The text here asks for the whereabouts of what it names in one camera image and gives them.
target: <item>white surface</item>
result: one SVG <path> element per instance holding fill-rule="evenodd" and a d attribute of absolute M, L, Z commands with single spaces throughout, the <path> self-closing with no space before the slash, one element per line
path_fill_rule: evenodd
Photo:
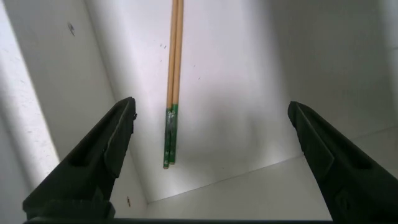
<path fill-rule="evenodd" d="M 380 2 L 270 1 L 291 98 L 350 139 L 397 124 Z"/>
<path fill-rule="evenodd" d="M 398 1 L 380 1 L 384 35 L 392 71 L 391 88 L 394 94 L 395 109 L 398 111 Z"/>
<path fill-rule="evenodd" d="M 10 166 L 22 166 L 28 189 L 32 190 L 58 164 L 58 156 L 3 1 L 0 2 L 0 110 L 10 141 L 14 139 L 13 153 L 21 161 L 13 164 L 14 159 L 7 156 L 4 159 L 10 159 L 7 162 Z M 6 153 L 7 143 L 2 147 Z"/>
<path fill-rule="evenodd" d="M 22 201 L 28 196 L 31 184 L 18 157 L 15 139 L 9 132 L 0 111 L 0 223 L 23 223 L 26 215 Z"/>
<path fill-rule="evenodd" d="M 171 1 L 89 1 L 116 98 L 133 96 L 149 202 L 301 155 L 267 11 L 186 1 L 176 165 L 163 170 Z"/>
<path fill-rule="evenodd" d="M 331 220 L 303 156 L 152 202 L 147 217 Z"/>
<path fill-rule="evenodd" d="M 44 0 L 6 1 L 6 6 L 63 159 L 115 103 L 86 6 L 83 1 Z M 74 36 L 68 22 L 75 28 Z M 37 162 L 35 157 L 29 159 Z M 130 153 L 122 177 L 111 199 L 116 216 L 143 216 L 146 200 Z"/>

